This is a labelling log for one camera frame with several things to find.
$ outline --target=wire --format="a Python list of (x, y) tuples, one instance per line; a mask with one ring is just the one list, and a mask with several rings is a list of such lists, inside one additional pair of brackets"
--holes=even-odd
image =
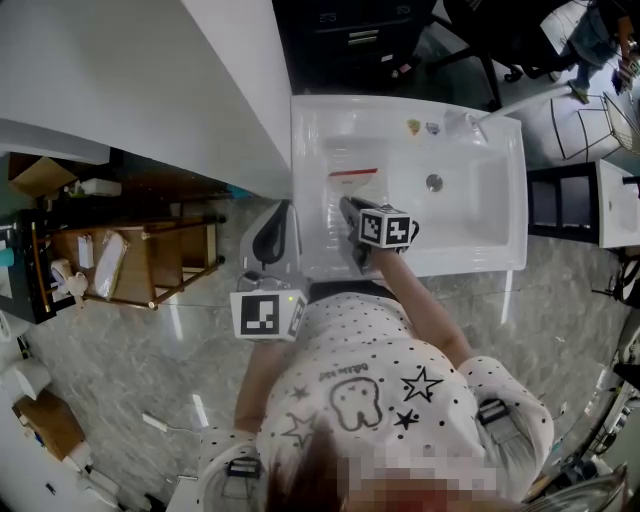
[(167, 425), (167, 430), (173, 430), (175, 432), (191, 432), (192, 434), (200, 435), (200, 432), (198, 432), (197, 430), (191, 430), (190, 428), (170, 427), (169, 425)]
[(563, 21), (560, 19), (560, 16), (557, 15), (557, 13), (555, 11), (553, 11), (551, 14), (553, 14), (556, 18), (558, 18), (558, 21), (560, 22), (560, 26), (562, 27), (562, 35), (564, 36), (562, 39), (563, 44), (567, 44), (567, 41), (569, 40), (569, 38), (567, 37), (567, 31), (564, 29), (564, 23)]
[[(617, 390), (618, 390), (618, 388), (603, 389), (603, 390), (598, 391), (597, 393), (595, 393), (595, 396), (600, 396), (602, 393), (613, 393), (613, 392), (615, 392)], [(576, 421), (573, 422), (573, 425), (571, 425), (569, 430), (567, 430), (563, 435), (561, 435), (558, 438), (558, 441), (564, 440), (564, 438), (569, 435), (569, 433), (575, 428), (575, 426), (584, 417), (585, 414), (587, 414), (587, 408), (586, 407), (585, 407), (584, 411), (582, 411), (582, 413), (580, 413), (580, 415), (576, 418)]]

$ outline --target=office chair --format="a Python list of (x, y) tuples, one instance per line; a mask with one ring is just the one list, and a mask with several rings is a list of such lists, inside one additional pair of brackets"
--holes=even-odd
[(510, 73), (504, 76), (507, 82), (520, 80), (523, 71), (530, 78), (538, 78), (552, 71), (563, 71), (578, 61), (575, 52), (559, 56), (540, 28), (549, 14), (568, 1), (444, 0), (451, 22), (433, 14), (430, 22), (443, 26), (469, 47), (427, 64), (425, 71), (433, 73), (459, 60), (478, 57), (493, 94), (488, 108), (490, 111), (502, 108), (492, 60), (509, 68)]

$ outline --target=wooden cart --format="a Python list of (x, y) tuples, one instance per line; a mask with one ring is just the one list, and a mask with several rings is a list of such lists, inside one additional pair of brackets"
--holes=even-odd
[[(87, 276), (90, 285), (85, 299), (157, 309), (158, 304), (211, 274), (224, 262), (216, 248), (216, 224), (224, 221), (224, 217), (189, 217), (62, 230), (50, 234), (50, 248), (56, 259), (69, 260), (74, 272)], [(113, 295), (105, 300), (96, 293), (93, 280), (109, 231), (120, 233), (129, 247), (120, 265)], [(82, 235), (91, 235), (93, 240), (95, 265), (91, 269), (79, 266), (78, 237)], [(185, 272), (194, 275), (185, 280)]]

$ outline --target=marble floor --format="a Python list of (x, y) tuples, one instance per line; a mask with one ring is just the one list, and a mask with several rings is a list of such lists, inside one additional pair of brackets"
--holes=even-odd
[[(210, 425), (231, 422), (251, 343), (233, 337), (228, 294), (238, 274), (239, 239), (269, 204), (211, 203), (228, 218), (219, 231), (227, 263), (158, 311), (89, 302), (82, 313), (67, 309), (28, 332), (55, 391), (87, 435), (95, 468), (121, 486), (125, 503), (146, 492), (168, 502), (177, 475), (197, 467), (199, 437), (162, 433), (142, 422), (143, 412), (197, 429), (201, 400)], [(628, 313), (590, 292), (606, 286), (615, 268), (607, 251), (530, 237), (522, 272), (422, 281), (479, 353), (502, 360), (554, 416), (568, 404), (556, 420), (559, 437), (584, 416)], [(564, 442), (578, 441), (574, 431)]]

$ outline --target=chair leg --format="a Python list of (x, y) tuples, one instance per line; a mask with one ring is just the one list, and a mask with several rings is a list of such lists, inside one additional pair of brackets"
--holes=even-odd
[(431, 23), (436, 22), (438, 25), (440, 25), (440, 26), (441, 26), (441, 27), (443, 27), (443, 28), (446, 28), (446, 29), (447, 29), (449, 32), (451, 32), (452, 34), (455, 34), (455, 35), (457, 35), (458, 37), (460, 37), (460, 36), (458, 35), (457, 30), (454, 28), (454, 26), (451, 24), (451, 22), (450, 22), (450, 21), (447, 21), (447, 20), (445, 20), (444, 18), (441, 18), (440, 16), (436, 16), (435, 14), (432, 14), (432, 15), (430, 16), (430, 18), (431, 18), (431, 19), (430, 19), (429, 21), (430, 21)]
[(494, 101), (491, 102), (491, 110), (498, 110), (502, 108), (502, 99), (500, 98), (500, 89), (498, 89), (498, 77), (496, 76), (496, 70), (493, 67), (493, 61), (491, 60), (491, 56), (488, 53), (481, 53), (478, 55), (480, 61), (482, 62), (482, 67), (484, 68), (484, 72), (487, 75), (487, 80), (489, 80), (489, 85), (491, 86), (491, 92), (493, 93)]
[(509, 71), (511, 71), (511, 73), (504, 75), (505, 81), (509, 83), (513, 83), (513, 82), (517, 82), (522, 78), (523, 73), (516, 66), (507, 64), (507, 67), (509, 68)]
[(591, 293), (598, 293), (600, 295), (606, 295), (607, 297), (613, 297), (613, 292), (609, 290), (591, 290)]
[(460, 50), (457, 53), (453, 53), (451, 55), (448, 55), (447, 57), (445, 57), (444, 59), (440, 59), (437, 60), (435, 62), (430, 62), (429, 64), (427, 64), (424, 68), (425, 73), (433, 73), (435, 71), (437, 71), (438, 69), (447, 66), (448, 64), (453, 64), (454, 62), (458, 62), (459, 60), (462, 59), (467, 59), (469, 57), (473, 57), (475, 55), (475, 52), (473, 51), (473, 49), (471, 47), (469, 48), (465, 48), (464, 50)]

